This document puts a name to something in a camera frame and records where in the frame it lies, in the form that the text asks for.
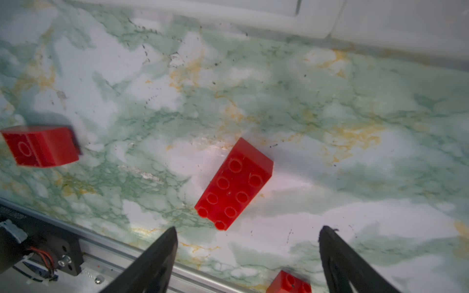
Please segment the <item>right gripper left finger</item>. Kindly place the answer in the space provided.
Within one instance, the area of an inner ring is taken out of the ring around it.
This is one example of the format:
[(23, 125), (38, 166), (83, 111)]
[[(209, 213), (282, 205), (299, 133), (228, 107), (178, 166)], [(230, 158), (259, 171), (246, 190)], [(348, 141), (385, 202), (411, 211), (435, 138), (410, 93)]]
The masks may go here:
[(103, 293), (165, 293), (178, 248), (175, 227), (167, 229)]

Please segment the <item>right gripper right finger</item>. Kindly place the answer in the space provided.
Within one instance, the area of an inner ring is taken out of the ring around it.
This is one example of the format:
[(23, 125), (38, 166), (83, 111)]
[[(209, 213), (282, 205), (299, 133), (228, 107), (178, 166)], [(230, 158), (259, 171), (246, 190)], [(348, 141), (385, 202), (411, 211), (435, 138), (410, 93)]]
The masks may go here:
[(322, 227), (319, 245), (331, 293), (399, 293), (331, 227)]

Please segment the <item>small red lego front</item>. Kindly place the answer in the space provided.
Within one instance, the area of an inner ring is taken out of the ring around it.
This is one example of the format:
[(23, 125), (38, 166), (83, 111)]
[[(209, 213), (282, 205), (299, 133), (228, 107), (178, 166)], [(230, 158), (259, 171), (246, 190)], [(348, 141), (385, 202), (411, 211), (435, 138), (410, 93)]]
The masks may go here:
[(280, 271), (266, 293), (312, 293), (312, 289), (309, 283), (288, 272)]

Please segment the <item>red lego brick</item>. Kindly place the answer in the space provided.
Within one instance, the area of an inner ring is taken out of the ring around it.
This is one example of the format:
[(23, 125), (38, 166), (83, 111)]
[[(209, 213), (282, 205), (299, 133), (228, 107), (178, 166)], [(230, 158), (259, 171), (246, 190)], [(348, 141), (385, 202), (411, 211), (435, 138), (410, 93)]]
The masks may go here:
[(195, 210), (226, 231), (272, 177), (274, 161), (240, 138), (210, 181)]
[(52, 168), (79, 160), (79, 147), (65, 126), (13, 126), (1, 130), (17, 165)]

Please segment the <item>white three-compartment container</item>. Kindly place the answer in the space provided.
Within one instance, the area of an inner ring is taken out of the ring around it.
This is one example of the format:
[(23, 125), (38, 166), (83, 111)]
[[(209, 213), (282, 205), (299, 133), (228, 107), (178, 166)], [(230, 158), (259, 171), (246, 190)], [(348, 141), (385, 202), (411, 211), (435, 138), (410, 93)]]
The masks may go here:
[(301, 0), (152, 1), (91, 0), (93, 4), (164, 10), (304, 37), (469, 58), (467, 1)]

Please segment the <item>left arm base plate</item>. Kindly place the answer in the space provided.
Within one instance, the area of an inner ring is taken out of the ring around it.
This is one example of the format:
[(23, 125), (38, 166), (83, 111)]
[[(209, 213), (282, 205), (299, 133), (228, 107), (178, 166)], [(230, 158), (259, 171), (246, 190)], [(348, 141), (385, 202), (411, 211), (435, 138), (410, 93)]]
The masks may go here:
[(1, 272), (29, 256), (48, 273), (81, 273), (84, 262), (78, 237), (52, 223), (1, 205)]

